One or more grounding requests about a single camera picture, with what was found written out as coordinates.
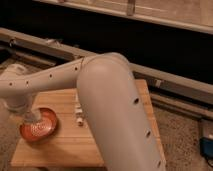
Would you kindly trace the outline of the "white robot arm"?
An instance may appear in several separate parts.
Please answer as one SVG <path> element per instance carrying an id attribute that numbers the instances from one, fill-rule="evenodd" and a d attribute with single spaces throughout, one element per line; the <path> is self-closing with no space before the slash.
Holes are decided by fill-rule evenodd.
<path id="1" fill-rule="evenodd" d="M 108 171 L 166 171 L 130 62 L 104 53 L 28 74 L 19 64 L 0 74 L 0 98 L 21 110 L 32 93 L 75 88 Z"/>

